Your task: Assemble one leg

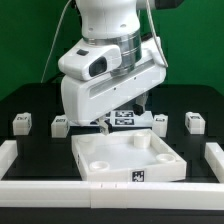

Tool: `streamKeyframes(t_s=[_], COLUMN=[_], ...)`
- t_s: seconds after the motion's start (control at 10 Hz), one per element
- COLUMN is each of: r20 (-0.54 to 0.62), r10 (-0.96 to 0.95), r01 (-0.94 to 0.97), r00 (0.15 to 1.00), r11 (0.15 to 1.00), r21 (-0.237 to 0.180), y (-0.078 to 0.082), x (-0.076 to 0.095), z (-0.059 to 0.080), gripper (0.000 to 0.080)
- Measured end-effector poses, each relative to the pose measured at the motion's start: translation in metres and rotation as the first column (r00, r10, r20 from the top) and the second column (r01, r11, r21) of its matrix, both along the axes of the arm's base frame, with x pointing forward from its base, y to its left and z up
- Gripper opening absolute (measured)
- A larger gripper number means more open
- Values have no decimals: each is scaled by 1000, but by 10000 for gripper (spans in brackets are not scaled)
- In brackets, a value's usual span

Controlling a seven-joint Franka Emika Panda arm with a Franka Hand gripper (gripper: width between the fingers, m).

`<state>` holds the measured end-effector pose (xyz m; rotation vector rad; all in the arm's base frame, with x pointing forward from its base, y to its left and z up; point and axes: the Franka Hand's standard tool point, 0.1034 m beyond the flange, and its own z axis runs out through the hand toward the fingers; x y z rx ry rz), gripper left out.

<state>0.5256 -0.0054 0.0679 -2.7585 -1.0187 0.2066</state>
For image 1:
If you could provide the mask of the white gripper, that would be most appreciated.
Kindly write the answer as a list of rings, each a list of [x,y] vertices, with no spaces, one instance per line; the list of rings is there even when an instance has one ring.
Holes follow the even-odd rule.
[[[125,75],[116,73],[119,67],[89,81],[77,80],[64,74],[61,95],[68,120],[86,126],[136,97],[133,112],[137,116],[144,114],[147,91],[162,83],[166,76],[157,50],[159,44],[159,38],[144,41],[140,48],[141,59],[132,64]],[[75,46],[101,45],[89,45],[81,40]],[[104,135],[110,133],[110,125],[104,119],[99,120],[99,127]]]

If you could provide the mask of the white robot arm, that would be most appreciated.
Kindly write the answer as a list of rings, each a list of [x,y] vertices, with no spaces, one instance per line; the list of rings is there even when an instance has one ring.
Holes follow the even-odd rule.
[[[82,39],[58,62],[69,121],[80,126],[96,122],[107,135],[107,113],[132,99],[134,112],[144,112],[147,91],[164,81],[168,63],[159,37],[141,38],[137,12],[176,8],[183,1],[76,0]]]

